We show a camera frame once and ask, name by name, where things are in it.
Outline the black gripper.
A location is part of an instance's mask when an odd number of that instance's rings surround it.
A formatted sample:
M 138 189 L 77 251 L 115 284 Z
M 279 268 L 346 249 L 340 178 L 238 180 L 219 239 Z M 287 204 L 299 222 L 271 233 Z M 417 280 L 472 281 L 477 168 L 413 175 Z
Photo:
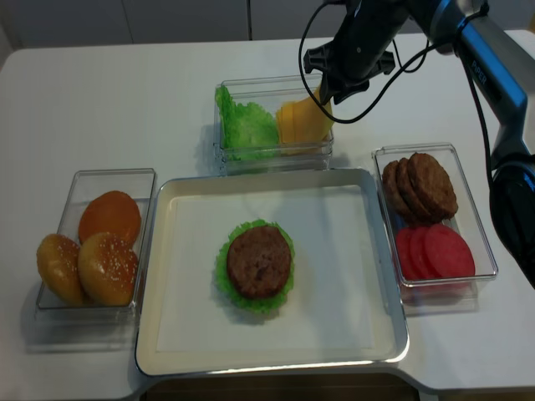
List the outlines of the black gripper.
M 318 99 L 340 104 L 365 92 L 369 80 L 390 74 L 395 67 L 394 54 L 388 46 L 408 18 L 403 1 L 326 1 L 343 5 L 346 15 L 332 41 L 306 51 L 304 71 L 323 74 Z

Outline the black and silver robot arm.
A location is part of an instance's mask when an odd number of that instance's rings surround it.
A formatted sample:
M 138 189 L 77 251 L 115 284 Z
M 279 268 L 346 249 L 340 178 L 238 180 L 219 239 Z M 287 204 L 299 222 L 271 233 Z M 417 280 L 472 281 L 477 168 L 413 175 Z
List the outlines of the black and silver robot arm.
M 476 104 L 487 101 L 499 122 L 484 143 L 492 224 L 523 275 L 534 278 L 534 61 L 489 17 L 483 3 L 466 14 L 454 1 L 348 1 L 334 39 L 299 49 L 301 75 L 318 70 L 318 109 L 365 91 L 387 74 L 397 79 L 388 46 L 407 19 L 427 37 L 427 51 L 454 53 Z

